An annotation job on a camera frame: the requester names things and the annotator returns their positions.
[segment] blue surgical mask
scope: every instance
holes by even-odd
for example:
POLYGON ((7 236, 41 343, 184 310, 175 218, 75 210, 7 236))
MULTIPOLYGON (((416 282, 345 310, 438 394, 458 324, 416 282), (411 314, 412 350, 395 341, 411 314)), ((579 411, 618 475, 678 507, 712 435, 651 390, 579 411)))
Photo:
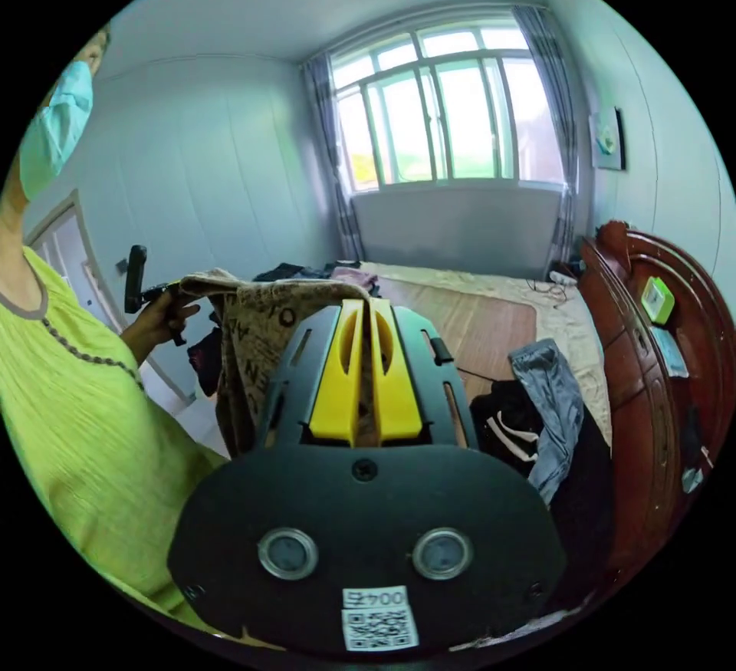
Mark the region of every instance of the blue surgical mask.
POLYGON ((74 61, 59 78, 48 106, 36 114, 21 143, 21 185, 28 201, 61 172, 91 111, 92 73, 87 63, 74 61))

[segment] yellow plastic part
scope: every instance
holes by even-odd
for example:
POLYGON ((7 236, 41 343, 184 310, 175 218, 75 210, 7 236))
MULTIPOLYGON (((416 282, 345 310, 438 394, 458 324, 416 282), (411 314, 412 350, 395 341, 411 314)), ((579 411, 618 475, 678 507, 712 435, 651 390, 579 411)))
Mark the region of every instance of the yellow plastic part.
POLYGON ((373 416, 379 444, 418 438, 422 431, 422 418, 414 397, 396 319, 391 304, 385 298, 370 300, 370 348, 373 416))
POLYGON ((343 301, 309 422, 317 439, 355 446, 363 357, 363 301, 343 301))

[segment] handheld device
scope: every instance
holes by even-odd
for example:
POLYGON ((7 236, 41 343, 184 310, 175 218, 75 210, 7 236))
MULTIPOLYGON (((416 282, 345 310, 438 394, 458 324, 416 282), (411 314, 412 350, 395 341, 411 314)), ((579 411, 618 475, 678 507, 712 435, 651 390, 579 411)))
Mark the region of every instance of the handheld device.
MULTIPOLYGON (((142 245, 136 244, 130 248, 128 256, 128 269, 125 278, 125 312, 128 314, 137 313, 144 305, 153 303, 160 298, 167 290, 171 291, 174 297, 179 293, 179 282, 169 282, 163 285, 155 285, 152 288, 143 290, 143 272, 148 259, 148 250, 142 245)), ((173 335, 174 344, 182 347, 186 344, 186 339, 175 331, 173 335)))

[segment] power strip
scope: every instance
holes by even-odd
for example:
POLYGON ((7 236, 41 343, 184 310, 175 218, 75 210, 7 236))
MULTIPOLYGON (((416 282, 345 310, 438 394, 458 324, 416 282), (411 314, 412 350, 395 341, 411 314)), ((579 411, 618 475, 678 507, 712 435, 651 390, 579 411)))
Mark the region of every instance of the power strip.
POLYGON ((556 282, 558 285, 563 285, 565 288, 574 288, 577 285, 575 278, 568 277, 556 271, 550 273, 550 280, 556 282))

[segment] woman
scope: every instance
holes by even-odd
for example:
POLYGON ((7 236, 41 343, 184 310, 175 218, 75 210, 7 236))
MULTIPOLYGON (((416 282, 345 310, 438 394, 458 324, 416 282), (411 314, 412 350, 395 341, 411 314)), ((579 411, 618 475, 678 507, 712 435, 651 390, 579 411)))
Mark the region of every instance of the woman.
POLYGON ((214 632, 173 585, 166 554, 186 499, 224 459, 146 396, 138 369, 199 306, 178 306, 172 321, 165 294, 118 337, 23 246, 23 212, 79 140, 109 41, 106 27, 61 75, 2 189, 0 410, 38 497, 89 564, 149 608, 214 632))

